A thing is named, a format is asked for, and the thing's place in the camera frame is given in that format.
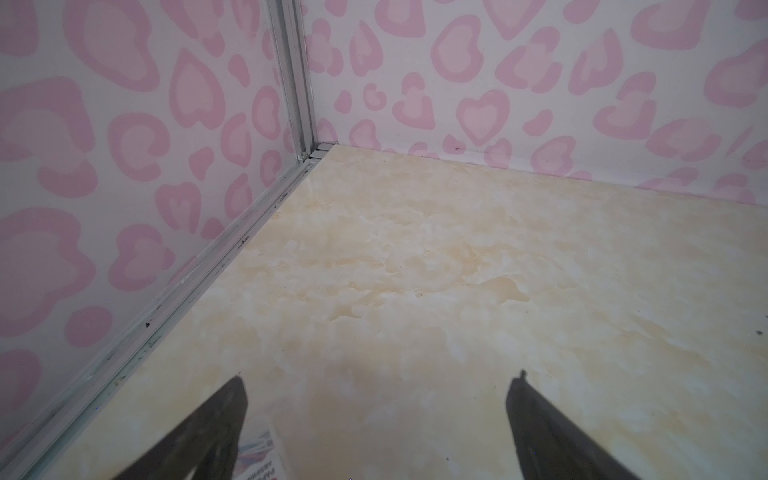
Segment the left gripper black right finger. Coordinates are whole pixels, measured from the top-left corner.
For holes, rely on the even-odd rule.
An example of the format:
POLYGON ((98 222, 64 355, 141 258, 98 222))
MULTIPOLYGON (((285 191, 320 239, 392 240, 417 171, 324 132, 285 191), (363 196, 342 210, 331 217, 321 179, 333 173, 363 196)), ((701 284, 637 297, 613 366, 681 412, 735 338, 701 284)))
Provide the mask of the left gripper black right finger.
POLYGON ((506 413, 525 479, 637 480, 528 381, 511 381, 506 413))

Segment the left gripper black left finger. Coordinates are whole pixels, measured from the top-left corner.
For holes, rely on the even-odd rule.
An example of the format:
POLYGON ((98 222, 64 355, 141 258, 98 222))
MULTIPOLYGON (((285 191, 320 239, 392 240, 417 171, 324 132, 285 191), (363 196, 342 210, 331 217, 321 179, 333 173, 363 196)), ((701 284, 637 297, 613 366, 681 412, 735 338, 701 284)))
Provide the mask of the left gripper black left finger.
POLYGON ((247 408, 244 382, 234 376, 116 477, 230 479, 247 408))

